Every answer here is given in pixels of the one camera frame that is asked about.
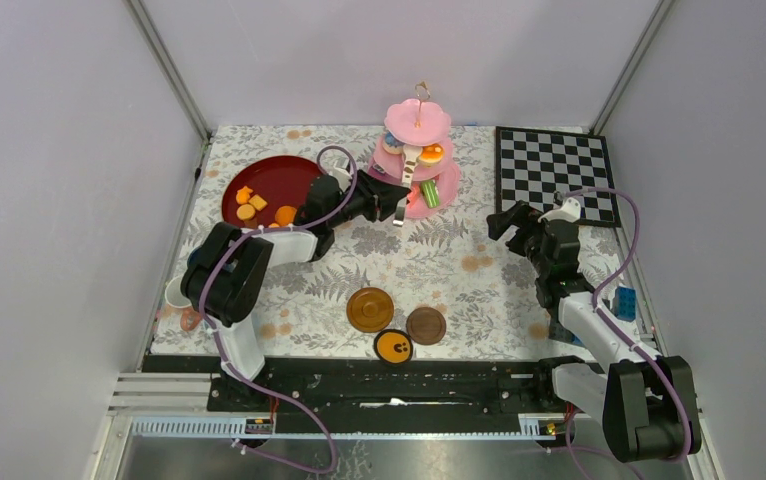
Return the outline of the white cat-paw food tongs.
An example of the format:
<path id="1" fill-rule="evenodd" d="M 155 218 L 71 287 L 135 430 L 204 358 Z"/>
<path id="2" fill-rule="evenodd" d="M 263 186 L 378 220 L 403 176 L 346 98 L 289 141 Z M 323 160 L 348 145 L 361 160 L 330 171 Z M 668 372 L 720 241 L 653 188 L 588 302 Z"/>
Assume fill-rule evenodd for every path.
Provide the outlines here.
<path id="1" fill-rule="evenodd" d="M 411 192 L 412 181 L 415 170 L 418 166 L 418 159 L 423 152 L 421 146 L 405 144 L 402 147 L 403 156 L 403 169 L 401 175 L 401 186 L 407 189 L 407 193 Z M 408 205 L 407 197 L 401 198 L 396 206 L 394 213 L 393 224 L 398 227 L 404 225 L 406 217 L 406 209 Z"/>

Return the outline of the blue frosted donut toy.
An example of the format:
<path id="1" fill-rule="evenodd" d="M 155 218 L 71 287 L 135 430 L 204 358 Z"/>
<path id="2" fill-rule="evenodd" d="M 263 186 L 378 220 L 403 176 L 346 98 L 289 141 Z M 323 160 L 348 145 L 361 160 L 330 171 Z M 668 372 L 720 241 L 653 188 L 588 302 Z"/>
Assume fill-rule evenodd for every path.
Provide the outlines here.
<path id="1" fill-rule="evenodd" d="M 390 131 L 386 131 L 383 136 L 382 147 L 391 155 L 402 155 L 404 143 L 397 139 Z"/>

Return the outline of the orange pancake stack toy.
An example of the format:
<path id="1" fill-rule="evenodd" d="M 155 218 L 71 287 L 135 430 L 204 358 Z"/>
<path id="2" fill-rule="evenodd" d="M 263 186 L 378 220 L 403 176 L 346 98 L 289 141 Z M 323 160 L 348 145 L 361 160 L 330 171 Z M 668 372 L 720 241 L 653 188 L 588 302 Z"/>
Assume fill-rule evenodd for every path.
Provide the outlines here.
<path id="1" fill-rule="evenodd" d="M 439 164 L 445 156 L 445 149 L 439 143 L 424 146 L 418 156 L 418 163 L 423 167 L 433 167 Z"/>

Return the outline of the dark red round tray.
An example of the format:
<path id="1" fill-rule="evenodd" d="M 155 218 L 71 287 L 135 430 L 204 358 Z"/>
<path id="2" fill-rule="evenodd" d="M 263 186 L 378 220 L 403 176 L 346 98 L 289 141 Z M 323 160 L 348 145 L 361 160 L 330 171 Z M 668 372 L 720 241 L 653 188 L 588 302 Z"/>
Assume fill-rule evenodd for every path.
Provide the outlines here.
<path id="1" fill-rule="evenodd" d="M 274 156 L 255 161 L 237 173 L 225 188 L 221 213 L 225 222 L 237 227 L 252 228 L 254 225 L 268 226 L 275 222 L 274 215 L 280 207 L 298 208 L 306 200 L 310 185 L 322 175 L 318 165 L 297 156 Z M 251 220 L 237 216 L 240 204 L 237 192 L 244 187 L 259 195 L 267 205 Z"/>

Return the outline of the orange round cookie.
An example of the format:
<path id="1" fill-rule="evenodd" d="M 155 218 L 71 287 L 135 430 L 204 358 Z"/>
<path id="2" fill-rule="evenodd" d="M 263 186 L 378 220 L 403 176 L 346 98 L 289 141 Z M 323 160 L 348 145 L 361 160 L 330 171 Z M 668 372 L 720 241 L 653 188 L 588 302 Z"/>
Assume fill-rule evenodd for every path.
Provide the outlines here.
<path id="1" fill-rule="evenodd" d="M 279 207 L 274 214 L 274 224 L 280 227 L 286 227 L 294 223 L 297 208 L 285 205 Z"/>

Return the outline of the orange flower cookie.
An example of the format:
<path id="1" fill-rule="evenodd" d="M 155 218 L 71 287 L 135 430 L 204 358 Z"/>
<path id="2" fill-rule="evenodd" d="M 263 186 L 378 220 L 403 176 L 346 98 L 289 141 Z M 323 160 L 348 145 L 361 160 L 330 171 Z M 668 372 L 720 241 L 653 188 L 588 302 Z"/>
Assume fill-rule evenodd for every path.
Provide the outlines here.
<path id="1" fill-rule="evenodd" d="M 243 186 L 236 192 L 235 200 L 239 205 L 245 205 L 250 202 L 253 190 L 250 187 Z"/>

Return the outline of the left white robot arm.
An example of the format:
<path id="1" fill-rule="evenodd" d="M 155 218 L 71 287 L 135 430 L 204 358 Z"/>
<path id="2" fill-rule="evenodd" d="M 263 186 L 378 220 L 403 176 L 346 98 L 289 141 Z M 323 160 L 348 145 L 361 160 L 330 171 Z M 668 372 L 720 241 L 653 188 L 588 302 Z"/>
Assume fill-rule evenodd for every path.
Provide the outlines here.
<path id="1" fill-rule="evenodd" d="M 321 259 L 333 245 L 337 226 L 364 217 L 384 221 L 397 214 L 410 193 L 357 173 L 342 188 L 331 175 L 311 182 L 298 218 L 286 227 L 213 227 L 196 249 L 179 291 L 201 314 L 221 358 L 221 368 L 236 378 L 231 398 L 247 411 L 268 401 L 269 385 L 258 377 L 265 365 L 252 315 L 267 271 L 275 266 Z"/>

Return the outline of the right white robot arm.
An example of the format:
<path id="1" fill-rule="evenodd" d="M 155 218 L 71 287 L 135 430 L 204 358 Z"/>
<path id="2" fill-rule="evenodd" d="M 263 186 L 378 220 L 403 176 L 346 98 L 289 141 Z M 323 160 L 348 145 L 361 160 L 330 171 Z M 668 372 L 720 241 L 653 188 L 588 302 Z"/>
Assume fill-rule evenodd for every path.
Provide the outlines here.
<path id="1" fill-rule="evenodd" d="M 487 217 L 492 240 L 516 230 L 506 245 L 535 269 L 539 304 L 602 370 L 596 373 L 574 356 L 542 360 L 541 378 L 532 386 L 534 402 L 548 412 L 570 403 L 597 420 L 621 462 L 695 454 L 702 439 L 691 367 L 680 356 L 665 356 L 636 340 L 629 325 L 597 299 L 579 267 L 578 210 L 573 199 L 549 213 L 518 202 Z"/>

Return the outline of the green layered cake slice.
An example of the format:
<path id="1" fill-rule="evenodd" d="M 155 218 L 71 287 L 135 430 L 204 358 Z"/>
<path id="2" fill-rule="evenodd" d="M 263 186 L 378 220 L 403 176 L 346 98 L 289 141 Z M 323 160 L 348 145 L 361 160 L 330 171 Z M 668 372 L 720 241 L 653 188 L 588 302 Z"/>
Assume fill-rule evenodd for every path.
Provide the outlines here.
<path id="1" fill-rule="evenodd" d="M 433 179 L 420 183 L 420 191 L 428 209 L 438 208 L 441 200 L 436 182 Z"/>

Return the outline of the black white chessboard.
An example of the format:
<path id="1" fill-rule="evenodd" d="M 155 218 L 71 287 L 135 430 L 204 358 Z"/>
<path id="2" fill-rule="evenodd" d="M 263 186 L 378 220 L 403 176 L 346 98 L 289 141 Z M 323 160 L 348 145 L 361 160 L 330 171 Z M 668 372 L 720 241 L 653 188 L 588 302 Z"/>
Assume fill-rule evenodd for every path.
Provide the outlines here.
<path id="1" fill-rule="evenodd" d="M 555 194 L 587 187 L 613 188 L 603 136 L 498 127 L 495 130 L 495 210 L 522 201 L 545 212 Z"/>

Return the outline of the pink three-tier cake stand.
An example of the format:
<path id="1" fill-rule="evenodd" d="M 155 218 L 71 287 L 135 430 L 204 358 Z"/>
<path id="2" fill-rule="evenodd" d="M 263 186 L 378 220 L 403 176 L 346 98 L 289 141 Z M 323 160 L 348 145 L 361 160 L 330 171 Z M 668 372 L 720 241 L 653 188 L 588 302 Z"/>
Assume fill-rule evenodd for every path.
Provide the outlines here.
<path id="1" fill-rule="evenodd" d="M 456 198 L 461 171 L 454 160 L 451 126 L 450 115 L 431 100 L 424 81 L 415 86 L 413 97 L 388 108 L 367 171 L 407 189 L 395 207 L 395 225 L 430 217 Z"/>

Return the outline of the light brown wooden coaster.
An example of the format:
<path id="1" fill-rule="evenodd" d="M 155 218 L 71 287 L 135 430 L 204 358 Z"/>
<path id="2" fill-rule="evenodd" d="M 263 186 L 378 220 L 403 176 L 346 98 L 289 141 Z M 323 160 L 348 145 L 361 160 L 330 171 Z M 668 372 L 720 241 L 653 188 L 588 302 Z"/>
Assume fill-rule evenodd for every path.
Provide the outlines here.
<path id="1" fill-rule="evenodd" d="M 358 331 L 375 333 L 387 328 L 394 317 L 394 302 L 382 289 L 365 287 L 351 295 L 346 306 L 349 323 Z"/>

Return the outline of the blue toy brick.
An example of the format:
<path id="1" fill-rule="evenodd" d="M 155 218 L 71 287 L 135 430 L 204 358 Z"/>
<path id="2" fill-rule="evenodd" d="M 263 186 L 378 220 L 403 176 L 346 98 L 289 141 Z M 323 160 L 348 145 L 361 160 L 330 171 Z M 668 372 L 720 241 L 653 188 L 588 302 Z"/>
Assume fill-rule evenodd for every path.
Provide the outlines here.
<path id="1" fill-rule="evenodd" d="M 611 302 L 613 315 L 625 322 L 634 322 L 637 313 L 637 294 L 633 288 L 617 286 Z"/>

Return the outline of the square orange cracker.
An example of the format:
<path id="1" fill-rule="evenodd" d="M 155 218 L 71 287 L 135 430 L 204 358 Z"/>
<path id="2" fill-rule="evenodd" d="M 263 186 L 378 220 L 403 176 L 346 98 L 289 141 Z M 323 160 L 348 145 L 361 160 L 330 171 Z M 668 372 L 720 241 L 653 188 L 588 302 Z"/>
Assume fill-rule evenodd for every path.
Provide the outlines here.
<path id="1" fill-rule="evenodd" d="M 267 205 L 268 203 L 259 195 L 253 195 L 245 203 L 243 203 L 241 207 L 244 207 L 249 213 L 256 215 L 258 212 L 264 210 Z"/>

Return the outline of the dark brown wooden coaster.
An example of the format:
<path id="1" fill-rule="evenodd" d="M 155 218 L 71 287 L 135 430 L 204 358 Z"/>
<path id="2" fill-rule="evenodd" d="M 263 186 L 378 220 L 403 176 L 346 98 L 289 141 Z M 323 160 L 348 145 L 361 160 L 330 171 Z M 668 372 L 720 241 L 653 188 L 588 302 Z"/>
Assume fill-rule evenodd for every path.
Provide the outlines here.
<path id="1" fill-rule="evenodd" d="M 414 343 L 434 345 L 444 338 L 447 322 L 439 310 L 431 307 L 419 307 L 407 317 L 406 329 Z"/>

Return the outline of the round orange cracker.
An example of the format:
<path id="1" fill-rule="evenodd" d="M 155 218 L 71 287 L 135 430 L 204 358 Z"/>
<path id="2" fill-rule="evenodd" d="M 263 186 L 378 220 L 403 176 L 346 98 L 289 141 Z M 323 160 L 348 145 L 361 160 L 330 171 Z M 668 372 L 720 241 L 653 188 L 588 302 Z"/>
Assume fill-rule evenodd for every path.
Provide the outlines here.
<path id="1" fill-rule="evenodd" d="M 258 210 L 251 204 L 242 204 L 236 210 L 236 216 L 241 221 L 249 221 L 256 217 Z"/>

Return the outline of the white pink mug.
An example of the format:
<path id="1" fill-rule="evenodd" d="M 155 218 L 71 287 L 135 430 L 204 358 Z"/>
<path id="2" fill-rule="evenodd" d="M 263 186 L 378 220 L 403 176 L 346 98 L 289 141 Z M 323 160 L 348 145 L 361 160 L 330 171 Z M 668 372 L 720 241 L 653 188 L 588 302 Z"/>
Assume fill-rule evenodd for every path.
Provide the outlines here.
<path id="1" fill-rule="evenodd" d="M 182 292 L 182 280 L 182 275 L 172 278 L 165 287 L 164 298 L 169 307 L 181 312 L 180 328 L 191 332 L 198 327 L 201 317 L 193 309 L 192 302 Z"/>

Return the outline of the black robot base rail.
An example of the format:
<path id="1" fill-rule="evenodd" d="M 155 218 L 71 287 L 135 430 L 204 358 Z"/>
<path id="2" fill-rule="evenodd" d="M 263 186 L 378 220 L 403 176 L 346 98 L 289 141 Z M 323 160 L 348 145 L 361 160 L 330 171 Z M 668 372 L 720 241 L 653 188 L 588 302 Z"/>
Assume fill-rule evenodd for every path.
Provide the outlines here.
<path id="1" fill-rule="evenodd" d="M 211 380 L 207 409 L 262 413 L 280 434 L 316 433 L 299 408 L 333 434 L 512 434 L 522 414 L 563 420 L 543 361 L 271 358 L 249 387 L 226 373 Z"/>

